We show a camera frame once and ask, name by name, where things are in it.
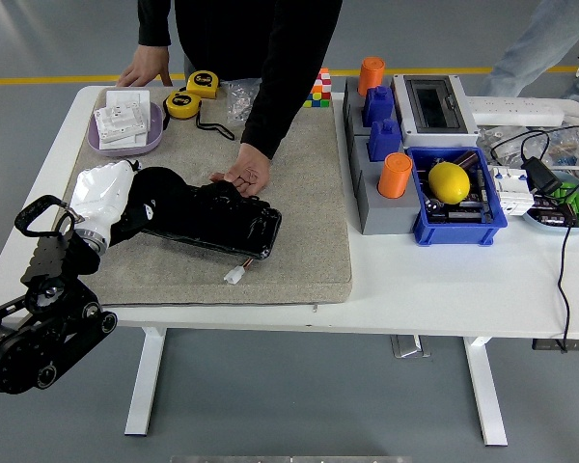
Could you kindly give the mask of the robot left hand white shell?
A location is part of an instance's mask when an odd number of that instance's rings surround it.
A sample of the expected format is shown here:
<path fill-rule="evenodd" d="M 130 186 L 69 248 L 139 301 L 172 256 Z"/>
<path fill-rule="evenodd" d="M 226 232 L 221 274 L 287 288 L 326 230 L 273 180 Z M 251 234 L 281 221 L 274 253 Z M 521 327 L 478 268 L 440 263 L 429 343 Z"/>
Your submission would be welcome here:
<path fill-rule="evenodd" d="M 127 216 L 120 233 L 137 233 L 153 217 L 150 204 L 128 205 L 128 196 L 137 164 L 129 161 L 109 163 L 82 171 L 73 190 L 70 207 L 76 214 L 76 233 L 102 255 L 110 247 L 112 227 Z"/>

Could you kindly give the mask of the person's right hand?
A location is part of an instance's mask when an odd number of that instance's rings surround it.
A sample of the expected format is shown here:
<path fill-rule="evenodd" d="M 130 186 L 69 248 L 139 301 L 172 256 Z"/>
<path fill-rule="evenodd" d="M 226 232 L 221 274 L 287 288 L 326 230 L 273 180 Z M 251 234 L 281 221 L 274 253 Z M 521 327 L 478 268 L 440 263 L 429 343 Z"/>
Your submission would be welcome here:
<path fill-rule="evenodd" d="M 157 77 L 165 87 L 172 87 L 167 46 L 139 45 L 132 62 L 119 76 L 117 87 L 145 87 Z"/>

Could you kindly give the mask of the person's left hand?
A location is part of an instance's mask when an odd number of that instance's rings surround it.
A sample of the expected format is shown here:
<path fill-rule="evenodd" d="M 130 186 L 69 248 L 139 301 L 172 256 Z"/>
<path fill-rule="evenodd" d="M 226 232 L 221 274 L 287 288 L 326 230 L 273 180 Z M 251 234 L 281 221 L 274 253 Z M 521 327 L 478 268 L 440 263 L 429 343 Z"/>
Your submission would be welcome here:
<path fill-rule="evenodd" d="M 243 197 L 257 196 L 270 180 L 270 160 L 255 147 L 241 143 L 235 163 L 225 173 L 213 173 L 212 182 L 225 180 Z"/>

